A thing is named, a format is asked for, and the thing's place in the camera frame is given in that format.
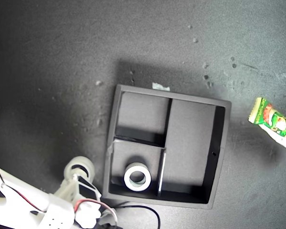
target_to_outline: paper scrap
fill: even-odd
[[[168,91],[168,92],[170,91],[170,87],[163,87],[159,83],[153,83],[153,89],[162,90],[162,91]]]

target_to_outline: gray surface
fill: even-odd
[[[209,153],[215,106],[173,100],[166,137],[163,190],[202,186]]]
[[[100,186],[118,82],[233,103],[213,209],[153,206],[163,228],[286,229],[286,150],[247,122],[260,95],[286,114],[286,0],[1,0],[0,167],[54,192],[84,155]],[[156,227],[147,210],[119,216]]]
[[[123,93],[115,134],[150,142],[164,140],[168,98]]]

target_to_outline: small hole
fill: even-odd
[[[145,175],[144,173],[140,172],[140,171],[134,171],[133,173],[131,173],[130,175],[130,179],[133,182],[140,182],[144,179]]]

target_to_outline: black box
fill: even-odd
[[[106,152],[103,197],[189,208],[212,208],[231,103],[117,85]],[[123,176],[145,164],[148,189],[134,192]]]

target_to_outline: green wrapper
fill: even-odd
[[[257,98],[249,116],[249,122],[264,125],[282,137],[286,137],[286,118],[264,98]]]

